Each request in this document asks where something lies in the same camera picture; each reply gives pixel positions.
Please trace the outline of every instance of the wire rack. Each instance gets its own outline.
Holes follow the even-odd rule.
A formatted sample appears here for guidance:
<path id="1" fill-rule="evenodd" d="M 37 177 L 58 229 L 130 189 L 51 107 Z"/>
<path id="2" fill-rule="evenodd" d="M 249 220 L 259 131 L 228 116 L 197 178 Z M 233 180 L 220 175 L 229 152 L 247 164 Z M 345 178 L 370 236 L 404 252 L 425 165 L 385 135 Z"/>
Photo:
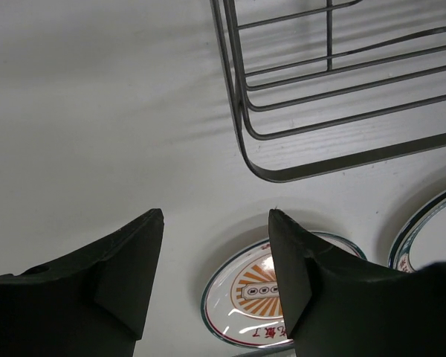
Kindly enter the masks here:
<path id="1" fill-rule="evenodd" d="M 257 112 L 271 112 L 278 109 L 299 106 L 318 100 L 327 100 L 344 94 L 366 91 L 376 87 L 389 86 L 393 83 L 413 80 L 415 78 L 427 77 L 446 71 L 446 65 L 439 65 L 424 69 L 422 71 L 412 71 L 409 74 L 397 75 L 390 78 L 373 80 L 369 83 L 357 84 L 355 86 L 346 86 L 341 89 L 328 90 L 322 93 L 305 95 L 290 100 L 279 100 L 275 103 L 266 103 L 256 105 L 250 99 L 250 93 L 263 91 L 266 89 L 278 89 L 287 85 L 300 83 L 303 85 L 307 81 L 327 78 L 336 74 L 355 72 L 362 68 L 377 68 L 377 66 L 387 63 L 398 62 L 415 57 L 424 57 L 429 54 L 437 54 L 446 52 L 446 45 L 437 45 L 434 47 L 423 48 L 417 51 L 405 51 L 401 54 L 385 56 L 382 58 L 372 59 L 368 61 L 359 61 L 349 65 L 335 65 L 335 60 L 343 57 L 352 57 L 356 54 L 387 48 L 393 45 L 408 44 L 413 40 L 427 38 L 434 35 L 442 35 L 446 33 L 446 26 L 421 30 L 405 36 L 399 36 L 390 40 L 377 42 L 359 48 L 353 48 L 349 51 L 335 51 L 334 47 L 334 13 L 346 9 L 348 7 L 356 7 L 364 0 L 354 0 L 342 4 L 334 4 L 333 0 L 326 0 L 325 6 L 313 10 L 305 10 L 297 13 L 291 13 L 284 16 L 277 16 L 270 19 L 263 19 L 255 22 L 239 23 L 239 16 L 236 10 L 235 0 L 211 0 L 213 9 L 213 18 L 216 26 L 216 34 L 219 44 L 219 50 L 222 58 L 222 66 L 224 70 L 224 78 L 227 86 L 227 94 L 230 102 L 231 114 L 233 116 L 233 125 L 240 152 L 247 164 L 248 168 L 258 177 L 266 181 L 287 182 L 304 179 L 312 176 L 331 173 L 338 170 L 345 170 L 350 167 L 358 167 L 365 164 L 372 164 L 379 161 L 386 161 L 392 158 L 398 158 L 418 152 L 424 152 L 440 147 L 446 147 L 446 133 L 418 138 L 415 140 L 405 141 L 399 144 L 393 144 L 367 151 L 351 153 L 349 155 L 341 155 L 336 158 L 315 161 L 309 164 L 299 166 L 286 167 L 280 170 L 271 170 L 255 164 L 249 157 L 245 146 L 244 130 L 253 139 L 257 141 L 272 141 L 280 138 L 291 137 L 292 135 L 304 135 L 321 129 L 327 129 L 335 126 L 343 126 L 348 123 L 354 123 L 370 118 L 390 115 L 396 112 L 407 111 L 422 106 L 429 106 L 434 103 L 446 101 L 446 94 L 434 97 L 415 100 L 409 103 L 403 103 L 396 106 L 386 106 L 368 112 L 357 113 L 343 118 L 335 118 L 319 123 L 311 123 L 309 125 L 296 126 L 289 129 L 278 130 L 273 132 L 261 133 L 255 129 L 252 116 Z M 264 28 L 271 24 L 286 22 L 298 18 L 310 18 L 310 16 L 325 17 L 324 33 L 325 48 L 324 55 L 308 59 L 297 60 L 294 62 L 284 63 L 280 65 L 269 65 L 257 70 L 247 70 L 245 66 L 245 58 L 243 56 L 241 35 L 249 29 Z M 259 84 L 248 84 L 250 77 L 264 76 L 266 74 L 274 74 L 288 68 L 302 68 L 315 63 L 323 63 L 323 70 L 312 71 L 302 75 L 296 75 L 289 78 L 278 80 L 266 80 Z"/>

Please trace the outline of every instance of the plate rim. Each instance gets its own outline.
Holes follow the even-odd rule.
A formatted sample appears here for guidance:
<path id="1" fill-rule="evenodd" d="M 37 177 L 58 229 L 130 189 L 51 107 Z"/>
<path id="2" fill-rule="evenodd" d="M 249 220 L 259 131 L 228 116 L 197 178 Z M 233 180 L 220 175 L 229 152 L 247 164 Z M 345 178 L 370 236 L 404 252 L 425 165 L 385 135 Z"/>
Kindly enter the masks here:
<path id="1" fill-rule="evenodd" d="M 342 236 L 339 236 L 337 234 L 333 234 L 333 233 L 329 233 L 329 232 L 325 232 L 325 231 L 310 231 L 312 234 L 321 234 L 321 235 L 326 235 L 332 239 L 336 239 L 339 240 L 341 242 L 343 242 L 344 244 L 348 245 L 351 249 L 353 249 L 361 259 L 366 260 L 366 256 L 365 253 L 360 249 L 360 247 L 358 247 L 358 245 L 356 245 L 355 243 L 353 243 L 352 241 L 348 240 L 347 238 L 344 238 Z M 227 267 L 229 266 L 235 259 L 237 259 L 238 257 L 242 256 L 244 253 L 246 253 L 247 251 L 250 251 L 253 248 L 256 248 L 260 245 L 263 244 L 267 244 L 269 243 L 269 238 L 264 238 L 259 240 L 258 242 L 255 242 L 251 245 L 249 245 L 246 248 L 243 248 L 241 251 L 236 252 L 235 254 L 233 254 L 231 257 L 229 257 L 217 270 L 215 273 L 212 274 L 211 278 L 208 280 L 207 285 L 204 288 L 203 294 L 201 296 L 201 301 L 200 301 L 200 314 L 201 314 L 201 319 L 203 320 L 206 328 L 212 333 L 212 335 L 214 335 L 215 337 L 217 337 L 217 339 L 226 342 L 227 344 L 232 344 L 233 346 L 237 346 L 237 347 L 244 347 L 244 348 L 275 348 L 275 346 L 273 345 L 264 345 L 264 344 L 251 344 L 251 343 L 247 343 L 247 344 L 243 344 L 241 341 L 236 341 L 232 338 L 229 337 L 223 337 L 222 335 L 220 335 L 216 328 L 212 325 L 210 319 L 207 317 L 207 296 L 208 296 L 208 292 L 210 291 L 210 287 L 213 285 L 214 281 L 216 280 L 216 278 L 219 276 L 219 274 Z M 293 341 L 290 340 L 289 342 L 285 343 L 285 344 L 278 344 L 277 347 L 287 347 L 293 344 Z"/>
<path id="2" fill-rule="evenodd" d="M 438 214 L 445 208 L 446 190 L 434 196 L 430 201 L 421 206 L 421 208 L 419 208 L 407 220 L 401 230 L 397 233 L 396 238 L 393 240 L 392 246 L 390 247 L 390 254 L 388 256 L 387 263 L 389 268 L 398 270 L 396 266 L 398 265 L 398 261 L 403 255 L 401 253 L 407 251 L 408 265 L 413 271 L 416 271 L 416 269 L 411 266 L 409 259 L 411 246 L 413 245 L 419 233 L 419 231 L 416 231 L 415 233 L 415 230 L 417 228 L 423 228 L 426 223 L 428 223 L 436 214 Z"/>

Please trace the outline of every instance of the orange sunburst design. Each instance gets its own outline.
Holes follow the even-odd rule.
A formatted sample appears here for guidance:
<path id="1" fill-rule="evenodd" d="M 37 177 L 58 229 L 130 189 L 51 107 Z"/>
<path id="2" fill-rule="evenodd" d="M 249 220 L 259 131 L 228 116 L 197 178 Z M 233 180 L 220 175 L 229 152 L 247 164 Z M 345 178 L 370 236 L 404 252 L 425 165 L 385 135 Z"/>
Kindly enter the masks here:
<path id="1" fill-rule="evenodd" d="M 271 254 L 254 260 L 239 272 L 231 286 L 231 301 L 252 318 L 282 317 Z"/>

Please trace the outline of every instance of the white surface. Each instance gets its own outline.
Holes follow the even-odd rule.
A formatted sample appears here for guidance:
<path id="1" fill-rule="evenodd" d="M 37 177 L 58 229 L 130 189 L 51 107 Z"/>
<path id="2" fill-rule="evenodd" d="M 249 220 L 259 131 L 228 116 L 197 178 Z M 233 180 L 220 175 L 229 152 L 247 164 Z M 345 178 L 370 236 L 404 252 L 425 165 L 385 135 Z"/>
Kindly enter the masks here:
<path id="1" fill-rule="evenodd" d="M 416 235 L 410 250 L 410 262 L 420 269 L 446 260 L 446 208 L 431 218 Z"/>
<path id="2" fill-rule="evenodd" d="M 345 17 L 348 45 L 366 35 L 361 26 L 392 36 L 446 20 L 446 1 L 370 1 L 378 11 Z M 376 25 L 376 16 L 390 23 Z M 446 75 L 407 88 L 442 84 Z M 396 96 L 411 96 L 407 88 Z M 385 94 L 371 95 L 380 106 Z M 339 108 L 369 106 L 356 99 Z M 307 113 L 344 114 L 334 105 Z M 429 135 L 430 123 L 446 130 L 446 104 L 362 126 L 382 131 L 353 127 L 299 140 L 299 151 L 278 147 L 289 161 L 307 161 L 354 149 L 344 143 Z M 269 149 L 260 148 L 259 162 L 282 162 Z M 162 208 L 164 242 L 136 357 L 246 352 L 214 338 L 198 305 L 219 265 L 265 237 L 270 208 L 351 237 L 385 263 L 401 226 L 445 188 L 446 148 L 290 184 L 254 177 L 236 146 L 208 0 L 0 1 L 0 274 Z"/>

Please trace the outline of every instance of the decorative plate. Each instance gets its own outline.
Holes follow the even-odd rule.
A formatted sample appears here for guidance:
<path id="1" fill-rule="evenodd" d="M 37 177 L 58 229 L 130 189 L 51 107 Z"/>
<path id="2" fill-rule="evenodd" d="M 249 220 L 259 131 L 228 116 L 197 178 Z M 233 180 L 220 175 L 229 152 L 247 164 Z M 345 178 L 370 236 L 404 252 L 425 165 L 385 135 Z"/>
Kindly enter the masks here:
<path id="1" fill-rule="evenodd" d="M 446 191 L 415 213 L 401 229 L 388 259 L 390 268 L 407 273 L 446 260 Z"/>
<path id="2" fill-rule="evenodd" d="M 352 242 L 313 232 L 351 254 L 366 259 Z M 269 240 L 230 258 L 213 275 L 201 299 L 201 316 L 209 331 L 240 347 L 288 344 Z"/>

